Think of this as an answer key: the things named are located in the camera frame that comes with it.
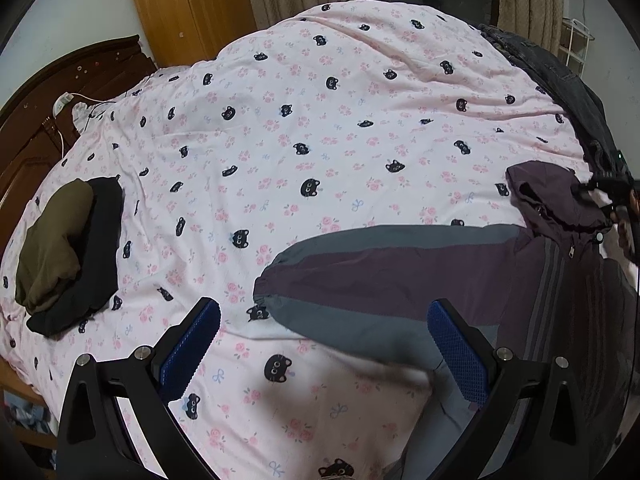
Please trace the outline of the person's right hand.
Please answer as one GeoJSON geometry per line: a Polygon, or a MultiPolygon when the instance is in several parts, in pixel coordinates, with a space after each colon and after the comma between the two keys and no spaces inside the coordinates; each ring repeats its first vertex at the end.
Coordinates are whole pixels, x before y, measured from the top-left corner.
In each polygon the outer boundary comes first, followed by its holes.
{"type": "Polygon", "coordinates": [[[617,224],[618,246],[636,266],[639,265],[639,200],[636,191],[631,191],[628,204],[617,206],[612,215],[617,224]]]}

